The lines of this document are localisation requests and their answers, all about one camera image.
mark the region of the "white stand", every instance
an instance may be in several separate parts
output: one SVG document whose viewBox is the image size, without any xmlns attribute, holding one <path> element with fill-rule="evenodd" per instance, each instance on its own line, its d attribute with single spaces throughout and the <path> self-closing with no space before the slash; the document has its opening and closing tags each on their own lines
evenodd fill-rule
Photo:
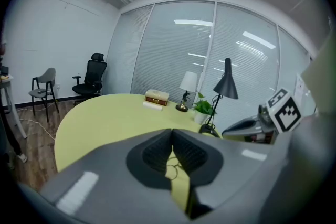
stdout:
<svg viewBox="0 0 336 224">
<path fill-rule="evenodd" d="M 19 119 L 19 115 L 17 114 L 16 108 L 15 108 L 15 104 L 14 104 L 13 93 L 12 93 L 12 84 L 11 84 L 12 80 L 13 80 L 13 77 L 11 75 L 9 75 L 8 79 L 3 80 L 0 83 L 0 89 L 4 88 L 8 108 L 9 108 L 9 103 L 11 103 L 11 105 L 12 105 L 12 107 L 11 107 L 11 113 L 13 113 L 15 123 L 18 126 L 22 137 L 24 139 L 26 139 L 27 135 L 25 133 L 25 130 L 23 130 L 23 127 L 22 127 L 20 119 Z"/>
</svg>

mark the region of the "cable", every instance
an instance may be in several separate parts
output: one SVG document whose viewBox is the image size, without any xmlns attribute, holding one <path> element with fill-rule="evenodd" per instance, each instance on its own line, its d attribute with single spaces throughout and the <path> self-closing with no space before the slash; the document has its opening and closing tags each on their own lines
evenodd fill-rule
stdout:
<svg viewBox="0 0 336 224">
<path fill-rule="evenodd" d="M 170 179 L 170 178 L 169 178 L 171 181 L 173 181 L 173 180 L 174 180 L 175 178 L 177 178 L 177 176 L 178 176 L 178 170 L 177 170 L 177 168 L 176 168 L 176 166 L 175 166 L 175 165 L 168 164 L 168 165 L 167 165 L 167 167 L 168 167 L 168 166 L 172 166 L 172 167 L 174 167 L 174 168 L 175 168 L 175 170 L 176 170 L 176 176 L 175 176 L 174 178 L 172 178 L 172 179 Z"/>
<path fill-rule="evenodd" d="M 212 110 L 214 110 L 214 104 L 217 102 L 217 100 L 219 99 L 222 99 L 223 96 L 221 96 L 220 94 L 219 95 L 215 95 L 212 99 L 211 99 L 211 108 Z M 216 125 L 214 124 L 214 118 L 215 118 L 215 114 L 213 115 L 212 117 L 212 123 L 210 123 L 210 118 L 208 118 L 208 122 L 207 122 L 207 125 L 210 125 L 213 129 L 216 129 Z"/>
<path fill-rule="evenodd" d="M 169 161 L 170 159 L 177 159 L 177 157 L 170 157 L 170 158 L 168 159 L 168 161 Z M 182 167 L 182 165 L 180 164 L 180 162 L 178 162 L 178 163 L 175 164 L 175 165 L 173 165 L 173 164 L 167 164 L 167 167 L 168 167 L 168 166 L 173 166 L 173 167 L 175 168 L 175 170 L 176 170 L 176 176 L 175 176 L 174 178 L 170 179 L 171 181 L 173 181 L 173 180 L 176 179 L 177 176 L 178 176 L 178 171 L 179 171 L 179 170 L 177 170 L 177 167 L 179 167 L 179 168 L 182 169 L 182 170 L 183 170 L 183 167 Z"/>
<path fill-rule="evenodd" d="M 39 112 L 39 111 L 42 111 L 42 110 L 44 110 L 44 109 L 46 109 L 46 108 L 43 108 L 43 109 L 40 109 L 40 110 L 35 110 L 35 112 Z M 17 112 L 18 111 L 21 111 L 21 110 L 27 110 L 27 111 L 32 111 L 32 109 L 19 109 L 19 110 L 17 110 Z"/>
<path fill-rule="evenodd" d="M 20 120 L 21 120 L 21 121 L 32 121 L 32 120 L 27 120 L 27 119 L 20 119 Z M 42 124 L 40 124 L 40 123 L 37 122 L 37 121 L 32 121 L 32 122 L 39 124 L 39 125 L 45 130 L 45 132 L 46 132 L 47 134 L 49 134 L 48 131 L 43 127 Z"/>
</svg>

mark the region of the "white wall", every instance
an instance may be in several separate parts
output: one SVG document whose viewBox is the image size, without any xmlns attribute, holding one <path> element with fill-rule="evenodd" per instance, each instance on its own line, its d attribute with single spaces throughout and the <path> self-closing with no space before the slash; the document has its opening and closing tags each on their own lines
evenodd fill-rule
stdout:
<svg viewBox="0 0 336 224">
<path fill-rule="evenodd" d="M 94 52 L 109 49 L 119 10 L 113 0 L 12 0 L 6 14 L 7 50 L 14 102 L 31 102 L 31 79 L 56 68 L 59 98 L 76 95 L 72 76 L 84 80 Z"/>
<path fill-rule="evenodd" d="M 167 0 L 134 0 L 132 3 L 121 8 L 120 11 L 121 13 L 125 13 L 132 9 L 161 1 L 167 1 Z M 312 55 L 313 57 L 316 56 L 317 47 L 309 38 L 309 36 L 302 30 L 302 28 L 297 23 L 295 23 L 289 16 L 287 16 L 284 12 L 278 10 L 274 6 L 268 4 L 267 2 L 264 2 L 262 0 L 217 0 L 217 1 L 240 6 L 265 16 L 272 22 L 281 26 L 292 36 L 294 36 L 307 49 L 310 55 Z"/>
</svg>

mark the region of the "black desk lamp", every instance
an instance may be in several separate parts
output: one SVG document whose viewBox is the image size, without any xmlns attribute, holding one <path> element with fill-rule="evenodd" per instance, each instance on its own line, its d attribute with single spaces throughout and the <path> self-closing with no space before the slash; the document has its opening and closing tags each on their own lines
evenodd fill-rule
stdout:
<svg viewBox="0 0 336 224">
<path fill-rule="evenodd" d="M 218 93 L 218 96 L 215 96 L 211 102 L 211 105 L 215 103 L 212 114 L 210 118 L 206 121 L 206 123 L 201 126 L 199 130 L 200 133 L 209 133 L 209 134 L 212 134 L 213 136 L 219 137 L 219 135 L 215 131 L 213 124 L 210 124 L 211 119 L 215 115 L 215 110 L 218 105 L 218 102 L 220 99 L 223 98 L 223 96 L 229 97 L 231 99 L 238 99 L 236 85 L 232 77 L 232 68 L 231 68 L 230 58 L 225 59 L 225 70 L 224 71 L 225 72 L 221 80 L 214 88 L 214 91 Z"/>
</svg>

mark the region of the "office chair headrest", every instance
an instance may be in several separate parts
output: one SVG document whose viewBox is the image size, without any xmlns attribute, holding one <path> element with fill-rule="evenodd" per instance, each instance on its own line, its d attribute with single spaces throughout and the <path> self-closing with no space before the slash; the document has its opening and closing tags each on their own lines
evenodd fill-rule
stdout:
<svg viewBox="0 0 336 224">
<path fill-rule="evenodd" d="M 91 56 L 91 59 L 99 62 L 104 62 L 104 54 L 99 54 L 96 52 Z"/>
</svg>

